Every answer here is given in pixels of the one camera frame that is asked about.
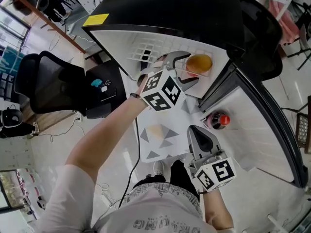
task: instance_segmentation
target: tile floor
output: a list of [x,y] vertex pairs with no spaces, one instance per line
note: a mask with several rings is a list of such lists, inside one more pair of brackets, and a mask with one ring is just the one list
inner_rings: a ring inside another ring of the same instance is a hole
[[[27,46],[34,49],[35,52],[48,49],[54,33],[49,32],[47,36],[47,33],[44,32],[45,40],[42,46],[37,44],[39,39],[42,41],[40,38],[42,32],[38,31],[37,33],[34,32],[34,34],[34,37],[28,37]],[[286,52],[290,54],[299,50],[299,43],[297,44],[295,43],[287,47]],[[68,46],[67,42],[62,39],[52,50],[52,53],[65,61],[72,58],[80,59],[79,52]],[[264,82],[265,87],[281,107],[300,108],[307,102],[307,95],[310,95],[311,91],[311,83],[309,82],[311,62],[308,62],[300,71],[296,70],[304,58],[304,55],[300,55],[291,59],[285,59],[283,61],[283,72],[280,77]],[[285,114],[294,127],[294,115],[289,112],[285,112]],[[72,125],[73,118],[74,116],[67,118],[45,131],[45,133],[58,134],[65,132]],[[100,121],[101,119],[84,119],[83,122],[76,122],[75,124],[81,126],[84,132],[87,132]],[[41,177],[46,200],[51,196],[59,170],[73,146],[82,136],[82,130],[74,126],[66,135],[55,137],[52,143],[49,136],[38,136],[31,140],[35,167]],[[116,200],[120,199],[124,192],[129,172],[137,159],[137,148],[135,131],[131,127],[100,170],[97,183],[99,185],[103,183],[109,184],[110,193]],[[305,165],[311,170],[311,158],[304,153],[302,155]],[[135,182],[143,179],[146,174],[152,173],[152,165],[139,163],[136,171],[133,173],[130,189]],[[233,216],[237,232],[247,230],[248,233],[267,233],[272,231],[274,226],[267,219],[268,214],[272,214],[280,224],[283,224],[288,219],[285,223],[285,228],[289,230],[311,208],[311,204],[306,201],[307,197],[304,195],[303,190],[257,169],[246,172],[236,165],[236,170],[238,177],[229,185],[222,187],[221,192]],[[101,189],[99,186],[96,186],[93,222],[107,210],[107,207],[100,199],[100,194]]]

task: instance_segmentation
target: white wire rack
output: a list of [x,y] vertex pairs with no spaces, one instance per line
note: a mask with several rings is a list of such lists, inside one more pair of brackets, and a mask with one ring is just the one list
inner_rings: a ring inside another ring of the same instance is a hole
[[[178,39],[173,36],[152,35],[152,38],[150,36],[150,34],[137,34],[130,48],[127,59],[154,63],[159,57],[166,53],[182,50],[189,52],[191,56],[195,54],[206,54],[211,57],[212,63],[215,65],[215,60],[213,59],[213,53],[211,51],[205,50],[196,45],[191,45],[189,44],[189,40]],[[186,70],[187,60],[188,58],[176,61],[175,67],[183,70],[183,73],[186,72],[188,75],[193,77],[193,75],[191,75],[193,73]],[[203,74],[197,75],[209,77],[210,70]]]

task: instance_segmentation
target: person's right arm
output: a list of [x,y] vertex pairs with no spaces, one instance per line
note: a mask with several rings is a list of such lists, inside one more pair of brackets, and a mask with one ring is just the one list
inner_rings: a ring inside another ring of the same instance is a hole
[[219,189],[205,193],[203,200],[206,223],[211,224],[218,231],[233,228],[232,217]]

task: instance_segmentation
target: beige triangle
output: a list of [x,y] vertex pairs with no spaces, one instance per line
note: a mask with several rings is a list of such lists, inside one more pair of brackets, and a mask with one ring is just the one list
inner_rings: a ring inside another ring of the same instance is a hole
[[151,126],[147,127],[146,129],[148,131],[150,131],[156,137],[158,137],[160,139],[164,139],[164,135],[163,135],[163,131],[162,131],[162,128],[161,128],[161,124],[151,125]]

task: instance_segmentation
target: bottle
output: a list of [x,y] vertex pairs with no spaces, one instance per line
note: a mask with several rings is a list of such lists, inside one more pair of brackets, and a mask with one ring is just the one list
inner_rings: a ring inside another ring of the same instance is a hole
[[230,123],[230,117],[222,112],[214,112],[208,115],[206,125],[210,129],[221,130]]

